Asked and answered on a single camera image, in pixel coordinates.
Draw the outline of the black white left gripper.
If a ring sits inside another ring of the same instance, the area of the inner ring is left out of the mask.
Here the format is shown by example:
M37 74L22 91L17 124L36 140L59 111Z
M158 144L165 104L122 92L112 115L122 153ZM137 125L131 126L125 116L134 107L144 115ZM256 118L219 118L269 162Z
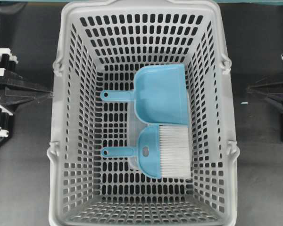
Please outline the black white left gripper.
M12 111L16 111L20 105L53 98L52 89L14 73L17 64L17 57L12 54L11 49L0 48L0 79L4 78L3 83L32 90L6 90L7 86L0 84L0 137L9 136L9 118L13 116Z

